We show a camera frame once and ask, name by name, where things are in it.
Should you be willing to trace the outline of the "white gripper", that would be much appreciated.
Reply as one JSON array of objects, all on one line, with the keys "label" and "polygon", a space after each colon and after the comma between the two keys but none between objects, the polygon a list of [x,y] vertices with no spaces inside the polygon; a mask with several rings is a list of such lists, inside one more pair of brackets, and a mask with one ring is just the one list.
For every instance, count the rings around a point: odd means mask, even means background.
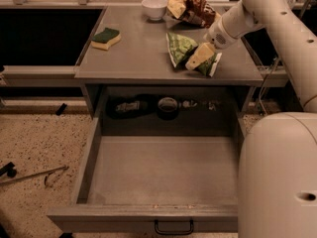
[{"label": "white gripper", "polygon": [[215,55],[215,48],[217,50],[229,48],[237,41],[234,28],[235,21],[230,18],[220,17],[216,20],[204,36],[204,39],[209,43],[200,44],[185,64],[185,67],[188,70],[194,70]]}]

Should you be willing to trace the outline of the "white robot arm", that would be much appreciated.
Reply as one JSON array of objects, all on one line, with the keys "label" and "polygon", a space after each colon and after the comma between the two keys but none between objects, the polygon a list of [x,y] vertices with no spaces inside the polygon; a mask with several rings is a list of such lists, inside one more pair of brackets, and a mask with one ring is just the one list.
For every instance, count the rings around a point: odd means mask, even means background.
[{"label": "white robot arm", "polygon": [[290,2],[241,0],[205,35],[224,49],[264,27],[303,108],[266,116],[244,140],[239,238],[317,238],[317,37]]}]

